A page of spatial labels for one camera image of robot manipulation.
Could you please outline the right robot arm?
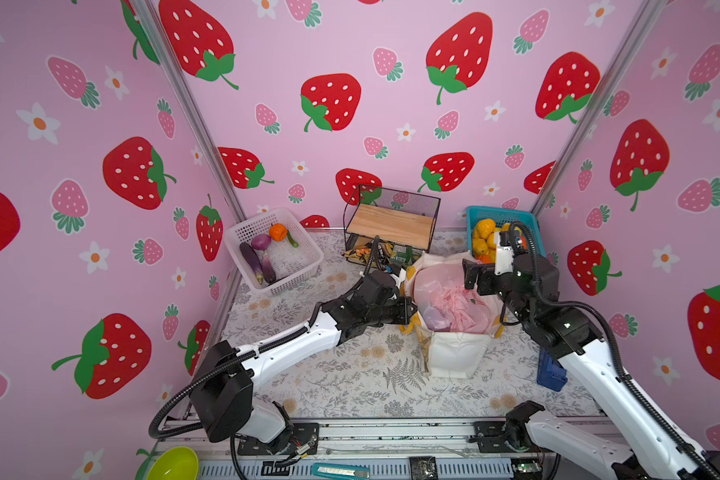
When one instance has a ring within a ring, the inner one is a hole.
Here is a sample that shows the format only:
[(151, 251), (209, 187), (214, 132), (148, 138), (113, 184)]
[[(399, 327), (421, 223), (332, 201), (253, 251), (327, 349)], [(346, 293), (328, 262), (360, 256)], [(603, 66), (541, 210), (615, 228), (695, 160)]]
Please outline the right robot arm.
[(624, 368), (617, 341), (592, 306), (559, 298), (559, 271), (527, 226), (499, 234), (495, 264), (462, 262), (464, 286), (498, 296), (522, 330), (575, 377), (624, 438), (608, 443), (526, 401), (505, 416), (503, 440), (515, 451), (550, 450), (600, 479), (720, 479), (720, 451), (676, 426)]

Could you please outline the white canvas tote bag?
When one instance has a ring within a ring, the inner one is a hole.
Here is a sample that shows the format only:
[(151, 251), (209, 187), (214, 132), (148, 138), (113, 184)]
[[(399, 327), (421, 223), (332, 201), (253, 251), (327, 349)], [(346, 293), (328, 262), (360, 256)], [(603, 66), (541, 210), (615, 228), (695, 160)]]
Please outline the white canvas tote bag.
[[(406, 270), (402, 292), (414, 302), (413, 279), (421, 270), (438, 264), (460, 263), (462, 265), (464, 260), (469, 260), (468, 256), (469, 254), (466, 252), (447, 257), (423, 254)], [(489, 296), (495, 297), (501, 312), (503, 303), (499, 297)], [(451, 379), (471, 378), (490, 344), (503, 332), (499, 314), (495, 319), (494, 326), (487, 334), (433, 332), (424, 325), (417, 306), (417, 313), (411, 319), (410, 324), (402, 326), (400, 331), (405, 335), (413, 334), (416, 337), (424, 360), (424, 371), (428, 375)]]

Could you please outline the pink plastic grocery bag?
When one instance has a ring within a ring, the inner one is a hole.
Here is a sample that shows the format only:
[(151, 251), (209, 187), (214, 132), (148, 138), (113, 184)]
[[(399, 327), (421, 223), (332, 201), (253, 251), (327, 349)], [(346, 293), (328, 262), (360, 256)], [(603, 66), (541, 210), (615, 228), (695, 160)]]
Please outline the pink plastic grocery bag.
[(424, 325), (433, 332), (487, 334), (500, 313), (494, 296), (465, 288), (460, 263), (424, 268), (413, 279), (412, 295)]

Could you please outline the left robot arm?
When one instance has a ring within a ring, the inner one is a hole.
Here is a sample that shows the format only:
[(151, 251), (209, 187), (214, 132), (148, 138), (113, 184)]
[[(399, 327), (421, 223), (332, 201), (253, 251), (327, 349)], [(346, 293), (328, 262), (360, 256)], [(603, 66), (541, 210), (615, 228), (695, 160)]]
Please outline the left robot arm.
[(417, 308), (400, 292), (405, 274), (382, 264), (379, 246), (380, 240), (373, 239), (360, 278), (337, 298), (316, 303), (308, 320), (250, 345), (215, 344), (190, 384), (156, 413), (149, 436), (164, 440), (202, 430), (212, 443), (241, 437), (259, 442), (274, 455), (307, 451), (285, 407), (260, 401), (255, 391), (303, 360), (359, 337), (368, 328), (410, 323)]

